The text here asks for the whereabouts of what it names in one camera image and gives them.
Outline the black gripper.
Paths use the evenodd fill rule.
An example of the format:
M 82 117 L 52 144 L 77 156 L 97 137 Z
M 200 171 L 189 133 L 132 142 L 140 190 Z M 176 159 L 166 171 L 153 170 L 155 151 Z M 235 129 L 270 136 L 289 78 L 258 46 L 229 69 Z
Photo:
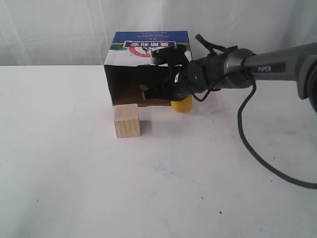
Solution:
M 191 93 L 185 84 L 181 69 L 182 67 L 179 66 L 169 67 L 168 77 L 154 87 L 149 88 L 147 85 L 142 84 L 143 99 L 181 101 L 190 96 Z

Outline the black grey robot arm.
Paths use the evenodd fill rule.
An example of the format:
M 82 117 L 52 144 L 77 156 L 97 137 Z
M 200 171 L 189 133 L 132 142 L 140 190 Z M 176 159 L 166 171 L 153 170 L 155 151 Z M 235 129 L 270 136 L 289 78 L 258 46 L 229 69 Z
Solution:
M 197 93 L 245 89 L 259 80 L 294 81 L 299 98 L 317 108 L 316 43 L 258 55 L 237 46 L 208 46 L 211 52 L 196 60 L 188 60 L 184 45 L 152 51 L 154 65 L 166 64 L 169 75 L 143 91 L 143 98 L 181 101 Z

